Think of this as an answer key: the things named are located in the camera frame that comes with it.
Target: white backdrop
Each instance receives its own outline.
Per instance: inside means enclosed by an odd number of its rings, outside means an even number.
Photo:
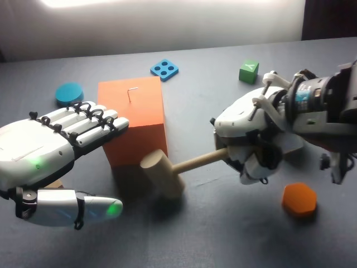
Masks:
[[[0,0],[7,61],[297,41],[305,0]]]

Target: blue disc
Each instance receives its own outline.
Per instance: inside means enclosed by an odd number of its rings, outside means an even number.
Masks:
[[[83,98],[83,90],[78,83],[65,83],[56,90],[57,102],[63,106],[72,102],[81,102]]]

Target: gray tabletop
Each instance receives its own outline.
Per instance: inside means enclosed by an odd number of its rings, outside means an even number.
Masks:
[[[168,153],[179,162],[214,149],[211,117],[261,86],[238,81],[245,59],[257,60],[259,78],[271,70],[291,79],[308,68],[337,71],[357,54],[357,38],[216,49],[29,61],[0,65],[0,126],[53,111],[55,89],[79,82],[96,101],[98,82],[150,76],[167,58],[180,72],[162,83]],[[356,267],[357,169],[343,185],[319,170],[322,149],[306,144],[268,185],[241,185],[223,162],[183,174],[180,202],[167,202],[136,169],[113,174],[102,148],[79,159],[62,180],[68,188],[124,200],[116,220],[72,228],[40,227],[15,217],[0,202],[0,266],[11,267]],[[314,221],[296,222],[283,211],[284,186],[302,181],[318,195]]]

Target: green block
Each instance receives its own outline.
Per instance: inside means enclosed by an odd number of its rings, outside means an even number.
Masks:
[[[259,62],[254,60],[245,60],[239,69],[239,80],[248,84],[254,84],[257,78]]]

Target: wooden mallet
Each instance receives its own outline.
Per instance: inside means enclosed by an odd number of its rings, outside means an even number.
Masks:
[[[161,150],[156,150],[144,157],[140,166],[165,197],[173,199],[182,196],[185,183],[180,173],[224,160],[229,157],[228,149],[223,148],[205,155],[173,165]]]

